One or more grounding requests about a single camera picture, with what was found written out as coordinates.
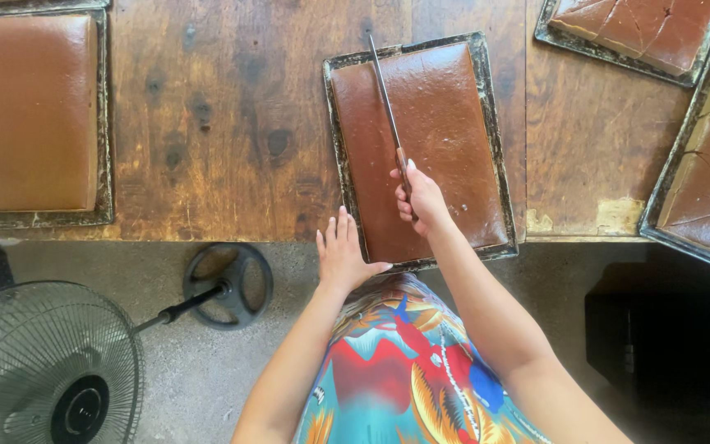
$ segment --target hand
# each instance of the hand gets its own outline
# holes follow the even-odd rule
[[[338,226],[336,218],[330,218],[324,239],[320,230],[316,231],[316,248],[320,253],[320,286],[340,288],[344,296],[368,278],[393,267],[387,262],[363,262],[355,219],[344,206],[339,208]]]
[[[399,170],[392,170],[390,177],[401,178]],[[413,210],[418,215],[418,220],[413,222],[415,231],[427,237],[430,232],[445,229],[454,223],[448,213],[448,207],[443,200],[443,192],[434,180],[426,176],[415,166],[410,159],[407,162],[407,179],[413,193],[410,202],[407,202],[407,193],[402,185],[396,188],[396,198],[399,199],[399,217],[407,222],[413,222]]]

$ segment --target fan stand pole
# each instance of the fan stand pole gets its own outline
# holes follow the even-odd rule
[[[136,333],[141,333],[146,329],[153,328],[154,326],[171,324],[172,322],[176,321],[177,318],[179,318],[184,312],[200,306],[201,304],[207,302],[209,299],[220,295],[222,292],[228,292],[230,286],[226,284],[227,283],[224,282],[223,285],[211,288],[198,296],[194,296],[188,300],[185,300],[182,303],[173,305],[169,308],[164,308],[158,313],[158,316],[155,316],[153,319],[150,319],[149,321],[146,321],[143,324],[136,326],[133,331]]]

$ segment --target person's right hand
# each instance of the person's right hand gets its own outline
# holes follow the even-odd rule
[[[399,170],[390,172],[390,177],[400,178]],[[418,215],[418,220],[413,222],[415,231],[427,237],[429,233],[444,229],[449,224],[453,224],[448,207],[443,200],[443,193],[434,180],[426,176],[415,166],[415,162],[410,159],[407,162],[407,179],[413,192],[410,195],[410,202],[407,202],[407,193],[402,185],[396,188],[396,198],[399,199],[399,217],[407,222],[413,221],[413,210]]]

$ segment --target baking tray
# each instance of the baking tray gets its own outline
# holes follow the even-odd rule
[[[86,9],[17,15],[59,16],[85,14],[98,25],[98,195],[92,211],[0,212],[0,230],[13,228],[81,227],[113,221],[111,146],[109,143],[107,15],[104,9]]]
[[[453,35],[441,39],[429,40],[419,44],[393,45],[377,50],[380,58],[388,58],[423,51],[435,47],[451,44],[467,43],[470,50],[470,58],[473,63],[473,73],[476,76],[476,86],[481,102],[481,111],[484,115],[484,126],[487,130],[489,149],[492,155],[492,165],[497,180],[498,195],[503,210],[503,222],[506,225],[508,242],[491,246],[476,248],[476,254],[482,261],[498,259],[501,257],[512,257],[518,254],[517,231],[514,228],[514,213],[511,208],[511,200],[508,193],[508,182],[506,180],[506,165],[503,162],[503,148],[500,142],[500,129],[498,128],[498,116],[495,107],[495,93],[492,87],[491,71],[489,69],[489,55],[487,52],[487,40],[481,31],[467,34]],[[336,164],[339,166],[339,179],[341,180],[341,197],[344,205],[353,215],[357,222],[357,229],[360,238],[364,241],[360,249],[367,262],[369,252],[360,224],[360,212],[358,211],[355,187],[350,175],[350,161],[347,158],[347,151],[344,147],[344,137],[341,133],[339,123],[339,112],[336,109],[335,95],[333,94],[333,83],[330,80],[330,72],[345,66],[360,65],[370,63],[371,53],[361,51],[352,54],[339,55],[326,58],[323,63],[323,77],[327,92],[327,108],[330,113],[330,130],[333,133],[333,146],[336,153]],[[389,273],[403,273],[407,271],[420,271],[422,269],[437,267],[437,260],[434,257],[426,257],[414,261],[405,261],[394,264]]]
[[[536,24],[536,32],[533,34],[536,37],[536,40],[568,49],[570,51],[578,52],[585,56],[598,58],[599,60],[604,60],[605,62],[614,63],[615,65],[629,68],[633,71],[637,71],[638,73],[654,76],[658,79],[669,81],[670,83],[675,83],[678,86],[684,86],[687,88],[695,86],[697,80],[703,72],[706,65],[705,59],[708,56],[708,48],[710,47],[710,21],[708,22],[708,30],[706,31],[703,45],[701,45],[700,50],[697,52],[692,69],[689,72],[681,74],[680,76],[674,76],[659,68],[648,65],[645,62],[635,60],[627,55],[613,51],[612,49],[589,42],[582,37],[578,37],[577,35],[549,26],[550,19],[555,13],[557,3],[557,0],[544,0],[544,5],[541,7],[541,14],[539,14],[539,21]]]
[[[686,112],[684,124],[681,126],[681,131],[675,139],[675,144],[670,151],[670,156],[667,157],[667,162],[662,169],[662,175],[656,182],[651,197],[648,199],[648,205],[645,207],[645,211],[640,217],[639,231],[640,236],[655,240],[658,243],[675,248],[678,251],[682,251],[703,261],[710,262],[709,249],[695,243],[686,242],[681,238],[677,238],[656,228],[664,199],[667,196],[667,191],[670,190],[675,174],[678,171],[678,166],[681,164],[681,158],[684,155],[686,144],[689,142],[689,136],[692,135],[692,131],[697,123],[697,116],[700,114],[703,104],[710,92],[710,55],[706,60],[706,66],[705,74],[697,85],[692,103],[689,105],[689,110]]]
[[[110,3],[111,0],[16,0],[14,2],[0,2],[0,15],[105,8]]]

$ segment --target electric fan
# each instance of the electric fan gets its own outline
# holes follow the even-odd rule
[[[237,257],[206,277],[207,257],[236,250]],[[244,292],[247,265],[261,270],[263,300],[252,309]],[[205,325],[245,328],[272,299],[273,278],[262,254],[240,243],[216,243],[190,262],[185,301],[134,326],[117,304],[79,284],[29,282],[0,290],[0,442],[131,442],[141,413],[143,357],[138,333],[193,310]],[[221,321],[200,305],[230,311]]]

